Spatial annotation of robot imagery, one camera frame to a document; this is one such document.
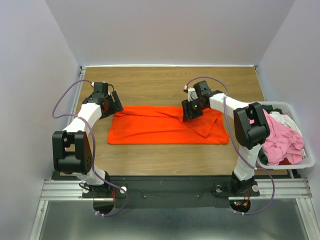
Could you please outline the orange t shirt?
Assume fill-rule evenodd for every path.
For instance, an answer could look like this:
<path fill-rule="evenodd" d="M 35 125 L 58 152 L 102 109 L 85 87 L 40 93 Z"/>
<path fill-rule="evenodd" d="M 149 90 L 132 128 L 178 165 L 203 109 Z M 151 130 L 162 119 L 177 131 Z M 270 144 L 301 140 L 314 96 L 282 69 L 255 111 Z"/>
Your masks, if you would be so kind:
<path fill-rule="evenodd" d="M 125 106 L 113 116 L 107 142 L 111 145 L 225 145 L 230 137 L 223 115 L 205 109 L 203 115 L 183 122 L 178 106 Z"/>

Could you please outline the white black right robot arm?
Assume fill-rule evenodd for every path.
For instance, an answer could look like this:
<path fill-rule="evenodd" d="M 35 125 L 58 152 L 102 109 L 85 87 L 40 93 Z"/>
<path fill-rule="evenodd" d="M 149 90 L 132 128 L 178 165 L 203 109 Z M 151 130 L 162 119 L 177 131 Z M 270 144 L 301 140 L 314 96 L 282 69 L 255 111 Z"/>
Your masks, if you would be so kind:
<path fill-rule="evenodd" d="M 233 119 L 235 137 L 230 135 L 230 139 L 238 157 L 230 189 L 233 194 L 242 195 L 255 184 L 258 153 L 270 135 L 262 105 L 236 100 L 219 90 L 200 92 L 190 87 L 184 92 L 187 93 L 187 100 L 181 102 L 184 122 L 203 116 L 205 109 L 220 111 L 226 119 Z"/>

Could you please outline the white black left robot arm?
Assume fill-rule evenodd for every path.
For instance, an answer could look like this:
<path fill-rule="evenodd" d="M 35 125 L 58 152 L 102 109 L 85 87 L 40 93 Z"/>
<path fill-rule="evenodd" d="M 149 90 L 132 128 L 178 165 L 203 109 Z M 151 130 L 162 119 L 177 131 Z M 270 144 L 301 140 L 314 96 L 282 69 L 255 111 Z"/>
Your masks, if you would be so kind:
<path fill-rule="evenodd" d="M 121 112 L 123 106 L 117 92 L 94 92 L 81 105 L 80 111 L 63 130 L 52 135 L 53 165 L 60 173 L 77 177 L 83 187 L 94 188 L 100 197 L 111 189 L 124 188 L 111 183 L 109 174 L 95 166 L 96 139 L 93 126 L 96 121 Z"/>

